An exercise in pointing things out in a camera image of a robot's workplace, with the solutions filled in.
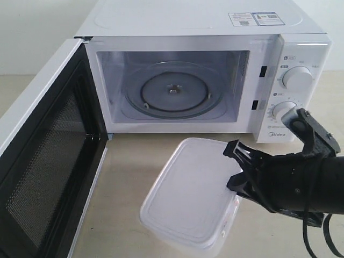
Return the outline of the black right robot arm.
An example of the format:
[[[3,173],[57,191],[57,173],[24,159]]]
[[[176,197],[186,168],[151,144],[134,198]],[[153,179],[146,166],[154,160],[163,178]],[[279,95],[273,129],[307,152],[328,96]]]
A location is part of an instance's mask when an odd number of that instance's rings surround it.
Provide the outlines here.
[[[307,217],[313,227],[321,227],[326,213],[343,214],[342,156],[270,155],[239,140],[230,141],[223,155],[242,169],[227,188],[271,213]]]

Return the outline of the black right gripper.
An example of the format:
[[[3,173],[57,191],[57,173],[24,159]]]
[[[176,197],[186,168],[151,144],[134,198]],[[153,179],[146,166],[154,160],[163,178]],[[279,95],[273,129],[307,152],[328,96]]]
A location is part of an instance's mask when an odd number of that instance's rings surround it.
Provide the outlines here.
[[[259,152],[239,140],[228,142],[223,155],[235,159],[242,171],[253,169],[259,162]],[[305,220],[307,226],[320,226],[323,213],[315,208],[317,180],[321,155],[304,157],[300,153],[270,156],[262,160],[257,170],[256,185],[244,172],[232,175],[226,187],[245,199],[273,213]]]

